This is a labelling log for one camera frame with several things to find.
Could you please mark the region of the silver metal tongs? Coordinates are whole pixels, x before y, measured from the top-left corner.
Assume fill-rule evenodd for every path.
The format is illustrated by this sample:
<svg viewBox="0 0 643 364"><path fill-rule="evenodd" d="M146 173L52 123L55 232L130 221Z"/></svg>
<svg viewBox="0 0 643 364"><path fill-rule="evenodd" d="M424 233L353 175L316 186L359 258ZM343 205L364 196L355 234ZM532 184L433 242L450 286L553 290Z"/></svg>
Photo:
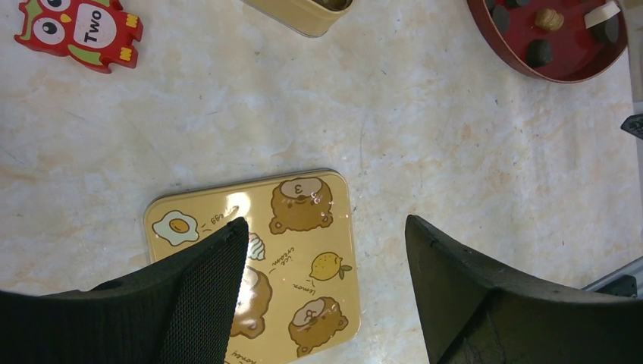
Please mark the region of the silver metal tongs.
<svg viewBox="0 0 643 364"><path fill-rule="evenodd" d="M642 0L618 3L626 25L632 105L637 115L642 113Z"/></svg>

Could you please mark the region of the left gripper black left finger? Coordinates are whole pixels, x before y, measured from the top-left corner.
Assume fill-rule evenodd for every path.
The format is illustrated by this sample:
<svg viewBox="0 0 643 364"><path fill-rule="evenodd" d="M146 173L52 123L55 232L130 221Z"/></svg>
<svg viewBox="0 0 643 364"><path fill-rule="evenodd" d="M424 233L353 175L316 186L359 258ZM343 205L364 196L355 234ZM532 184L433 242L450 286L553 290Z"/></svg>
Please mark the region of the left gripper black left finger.
<svg viewBox="0 0 643 364"><path fill-rule="evenodd" d="M222 363L246 264L236 218L88 291L1 294L3 363Z"/></svg>

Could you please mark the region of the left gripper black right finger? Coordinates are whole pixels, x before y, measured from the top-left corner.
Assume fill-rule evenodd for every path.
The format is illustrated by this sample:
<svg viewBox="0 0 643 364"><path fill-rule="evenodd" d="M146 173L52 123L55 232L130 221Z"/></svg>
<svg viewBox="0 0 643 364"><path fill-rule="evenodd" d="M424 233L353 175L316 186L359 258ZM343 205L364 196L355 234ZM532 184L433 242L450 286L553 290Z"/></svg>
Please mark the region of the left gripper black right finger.
<svg viewBox="0 0 643 364"><path fill-rule="evenodd" d="M432 363L640 363L642 301L536 278L417 215L406 252Z"/></svg>

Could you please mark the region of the gold chocolate tin box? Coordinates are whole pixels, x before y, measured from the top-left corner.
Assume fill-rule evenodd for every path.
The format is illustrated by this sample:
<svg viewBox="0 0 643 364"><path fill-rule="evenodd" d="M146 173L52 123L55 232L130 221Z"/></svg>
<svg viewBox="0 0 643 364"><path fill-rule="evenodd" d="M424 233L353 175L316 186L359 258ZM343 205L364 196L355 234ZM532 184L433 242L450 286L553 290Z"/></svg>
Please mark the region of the gold chocolate tin box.
<svg viewBox="0 0 643 364"><path fill-rule="evenodd" d="M243 0L243 3L303 36L316 38L326 34L350 10L353 1Z"/></svg>

